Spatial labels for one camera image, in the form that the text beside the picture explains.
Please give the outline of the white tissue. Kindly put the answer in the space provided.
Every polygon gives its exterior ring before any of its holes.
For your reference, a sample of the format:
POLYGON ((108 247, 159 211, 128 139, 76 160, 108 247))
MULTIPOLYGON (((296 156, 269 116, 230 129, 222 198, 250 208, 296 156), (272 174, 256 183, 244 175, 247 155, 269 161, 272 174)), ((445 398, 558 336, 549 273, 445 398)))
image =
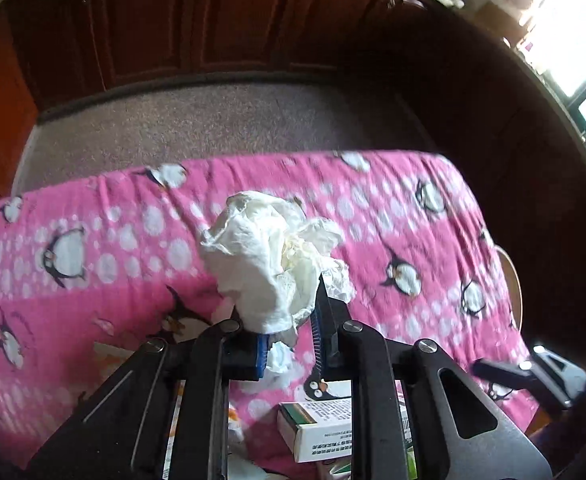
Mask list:
POLYGON ((291 362, 320 285, 345 304, 355 298, 349 266, 332 256, 344 241, 335 221, 309 218, 294 200, 257 191, 230 196, 202 232, 198 251, 218 292, 233 301, 246 330, 268 336, 283 359, 270 365, 274 372, 291 362))

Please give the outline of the pink penguin tablecloth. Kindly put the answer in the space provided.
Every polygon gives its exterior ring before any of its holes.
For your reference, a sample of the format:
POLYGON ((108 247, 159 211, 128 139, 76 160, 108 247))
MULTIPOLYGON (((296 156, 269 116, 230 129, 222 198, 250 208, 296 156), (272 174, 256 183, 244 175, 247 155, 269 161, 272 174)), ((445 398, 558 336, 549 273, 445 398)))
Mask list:
POLYGON ((354 318, 430 338, 462 367, 518 363, 506 280, 478 203, 448 160, 418 152, 279 154, 116 171, 0 200, 0 456, 25 466, 99 387, 95 341, 136 350, 227 318, 198 248, 227 199, 294 200, 335 221, 354 318))

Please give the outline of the round beige trash bin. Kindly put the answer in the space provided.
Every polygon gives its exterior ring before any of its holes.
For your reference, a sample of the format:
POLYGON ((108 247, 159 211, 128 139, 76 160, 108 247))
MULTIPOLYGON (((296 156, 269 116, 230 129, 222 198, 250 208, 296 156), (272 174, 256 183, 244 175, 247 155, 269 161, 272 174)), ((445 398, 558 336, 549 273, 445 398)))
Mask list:
POLYGON ((500 246, 496 247, 499 261, 502 267, 502 273, 506 280, 506 288, 508 289, 513 324, 520 332, 523 324, 523 295, 521 290, 521 282, 518 278, 514 263, 508 253, 500 246))

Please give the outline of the white orange paper bag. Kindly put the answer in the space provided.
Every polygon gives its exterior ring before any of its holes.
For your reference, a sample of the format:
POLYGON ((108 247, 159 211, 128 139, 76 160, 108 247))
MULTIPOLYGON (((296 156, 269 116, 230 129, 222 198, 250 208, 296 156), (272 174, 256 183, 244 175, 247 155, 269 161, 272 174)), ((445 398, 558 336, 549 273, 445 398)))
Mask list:
POLYGON ((133 351, 103 344, 93 343, 93 357, 96 369, 99 372, 100 381, 105 382, 133 355, 133 351))

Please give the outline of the white green medicine box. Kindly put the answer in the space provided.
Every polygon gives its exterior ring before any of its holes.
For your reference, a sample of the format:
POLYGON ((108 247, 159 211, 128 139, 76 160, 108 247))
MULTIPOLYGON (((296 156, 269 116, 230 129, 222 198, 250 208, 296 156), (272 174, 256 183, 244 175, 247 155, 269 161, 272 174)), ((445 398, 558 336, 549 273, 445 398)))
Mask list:
POLYGON ((276 426, 295 463, 351 456, 351 398, 281 403, 276 426))

